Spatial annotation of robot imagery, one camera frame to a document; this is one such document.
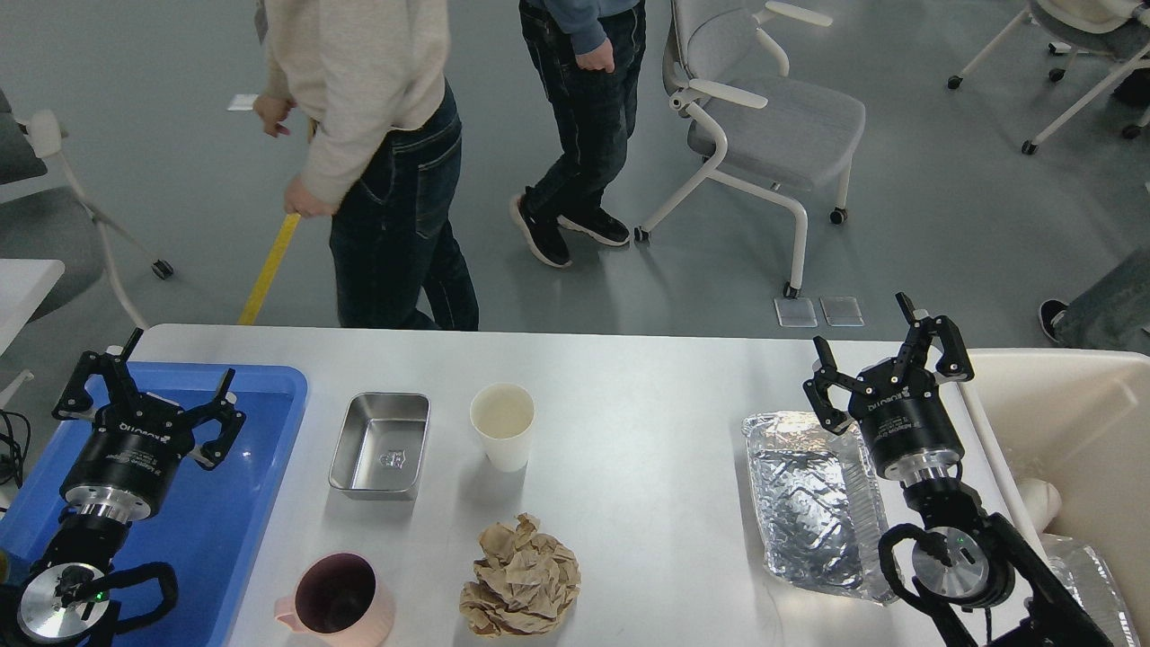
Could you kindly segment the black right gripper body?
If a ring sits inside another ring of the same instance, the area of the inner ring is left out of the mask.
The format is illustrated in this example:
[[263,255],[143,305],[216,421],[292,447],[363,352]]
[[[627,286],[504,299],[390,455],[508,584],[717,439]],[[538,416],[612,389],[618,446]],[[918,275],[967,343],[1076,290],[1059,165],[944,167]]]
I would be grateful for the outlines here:
[[950,476],[964,447],[940,394],[936,373],[888,359],[859,375],[854,419],[876,471],[891,482]]

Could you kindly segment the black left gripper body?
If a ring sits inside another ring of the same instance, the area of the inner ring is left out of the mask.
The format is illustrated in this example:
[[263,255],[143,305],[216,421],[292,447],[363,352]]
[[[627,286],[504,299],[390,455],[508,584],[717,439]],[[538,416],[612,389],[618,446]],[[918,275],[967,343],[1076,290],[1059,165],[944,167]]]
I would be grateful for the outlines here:
[[78,513],[135,523],[159,513],[181,460],[195,446],[190,430],[160,421],[158,428],[114,406],[97,410],[92,436],[66,476],[60,494]]

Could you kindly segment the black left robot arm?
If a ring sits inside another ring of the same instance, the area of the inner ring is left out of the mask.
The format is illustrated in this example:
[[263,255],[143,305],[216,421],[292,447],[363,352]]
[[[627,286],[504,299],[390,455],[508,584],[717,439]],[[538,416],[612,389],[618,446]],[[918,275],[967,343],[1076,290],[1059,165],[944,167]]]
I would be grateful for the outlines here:
[[131,526],[158,515],[183,459],[212,471],[227,459],[246,415],[235,408],[233,369],[208,402],[184,408],[141,392],[120,351],[83,352],[55,405],[57,421],[89,419],[91,436],[66,475],[66,513],[43,556],[16,585],[3,585],[3,646],[110,646],[150,626],[178,602],[164,562],[116,569]]

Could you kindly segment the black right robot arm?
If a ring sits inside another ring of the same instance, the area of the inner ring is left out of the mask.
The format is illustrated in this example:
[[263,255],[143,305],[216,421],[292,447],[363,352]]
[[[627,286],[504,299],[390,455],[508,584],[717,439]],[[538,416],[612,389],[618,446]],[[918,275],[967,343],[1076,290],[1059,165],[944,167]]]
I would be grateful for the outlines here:
[[880,573],[897,598],[931,618],[948,646],[973,646],[960,611],[1005,602],[1017,578],[1032,590],[1027,615],[1006,634],[990,636],[990,646],[1107,646],[1109,636],[1018,527],[986,511],[963,480],[965,449],[940,396],[941,385],[974,376],[960,328],[919,310],[904,292],[896,299],[908,332],[894,357],[851,377],[818,336],[816,365],[802,385],[825,430],[860,430],[880,478],[899,483],[922,519],[880,537]]

